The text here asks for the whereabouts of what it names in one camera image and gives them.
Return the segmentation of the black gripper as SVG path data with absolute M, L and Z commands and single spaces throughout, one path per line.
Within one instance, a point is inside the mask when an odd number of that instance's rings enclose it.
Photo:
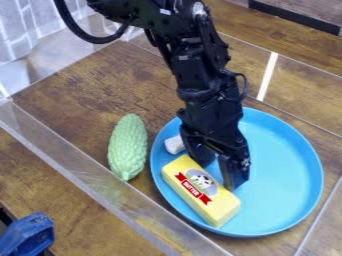
M 208 167 L 220 154 L 218 163 L 224 185 L 234 191 L 250 179 L 250 151 L 238 128 L 244 117 L 237 84 L 205 90 L 178 89 L 185 108 L 178 110 L 182 120 L 181 137 L 193 160 Z

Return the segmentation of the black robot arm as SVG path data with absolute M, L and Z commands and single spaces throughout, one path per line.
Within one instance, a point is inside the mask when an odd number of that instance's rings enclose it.
M 236 190 L 250 177 L 248 140 L 238 128 L 249 88 L 226 69 L 229 45 L 221 39 L 202 0 L 87 0 L 109 20 L 145 30 L 178 83 L 185 107 L 180 133 L 201 166 L 220 163 L 224 184 Z

